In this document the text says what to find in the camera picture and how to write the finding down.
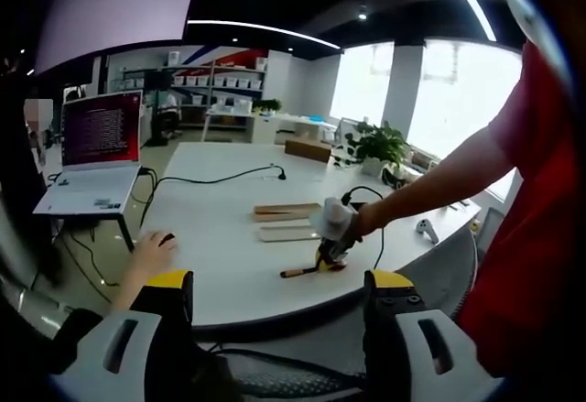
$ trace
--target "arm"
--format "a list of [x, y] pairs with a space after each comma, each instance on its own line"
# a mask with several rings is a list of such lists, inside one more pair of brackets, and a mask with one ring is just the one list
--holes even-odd
[[111, 310], [128, 310], [143, 286], [154, 276], [168, 270], [177, 249], [176, 239], [160, 245], [169, 232], [147, 233], [140, 239], [136, 250], [120, 282], [120, 291], [112, 303]]
[[372, 204], [374, 228], [469, 198], [513, 168], [488, 127], [470, 136], [426, 175]]

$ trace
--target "green plant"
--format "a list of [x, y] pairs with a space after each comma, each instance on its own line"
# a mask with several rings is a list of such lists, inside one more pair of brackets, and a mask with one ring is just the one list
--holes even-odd
[[253, 107], [255, 109], [265, 109], [267, 111], [280, 111], [281, 107], [283, 107], [282, 103], [277, 100], [276, 98], [272, 100], [256, 100], [253, 102]]
[[384, 121], [381, 127], [359, 123], [356, 131], [361, 134], [358, 140], [354, 139], [352, 133], [346, 134], [348, 141], [346, 152], [353, 158], [334, 158], [336, 161], [334, 165], [340, 165], [342, 161], [347, 165], [357, 164], [367, 158], [378, 158], [381, 161], [399, 165], [405, 158], [407, 152], [405, 138], [387, 121]]

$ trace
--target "potted plant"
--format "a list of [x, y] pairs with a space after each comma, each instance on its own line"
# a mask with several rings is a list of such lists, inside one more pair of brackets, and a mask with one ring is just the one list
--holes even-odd
[[253, 102], [253, 108], [263, 114], [274, 114], [277, 111], [280, 111], [282, 104], [279, 100], [272, 99], [272, 100], [257, 100]]
[[[346, 134], [348, 146], [346, 152], [351, 157], [345, 159], [345, 164], [362, 164], [362, 172], [378, 177], [385, 164], [391, 168], [399, 168], [406, 155], [405, 138], [398, 130], [383, 122], [381, 127], [359, 123], [356, 132], [360, 134], [354, 139], [352, 133]], [[335, 158], [334, 165], [340, 166], [342, 160]]]

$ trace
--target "computer mouse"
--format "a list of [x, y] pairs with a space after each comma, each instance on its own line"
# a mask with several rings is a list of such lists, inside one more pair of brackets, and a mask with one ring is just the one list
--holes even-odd
[[158, 244], [159, 246], [162, 246], [163, 244], [165, 244], [166, 242], [168, 242], [171, 239], [175, 238], [175, 234], [174, 233], [169, 233], [167, 234], [165, 237], [163, 237], [163, 240], [161, 240], [161, 243]]

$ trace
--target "wooden block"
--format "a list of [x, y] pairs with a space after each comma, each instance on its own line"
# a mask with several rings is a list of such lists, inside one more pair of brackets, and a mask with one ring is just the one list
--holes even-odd
[[263, 242], [292, 242], [296, 240], [317, 240], [320, 235], [310, 225], [264, 226], [258, 231]]
[[311, 139], [292, 138], [285, 141], [285, 153], [327, 163], [330, 160], [331, 146]]
[[307, 219], [318, 210], [318, 203], [294, 203], [286, 205], [256, 205], [253, 217], [256, 222], [280, 222]]

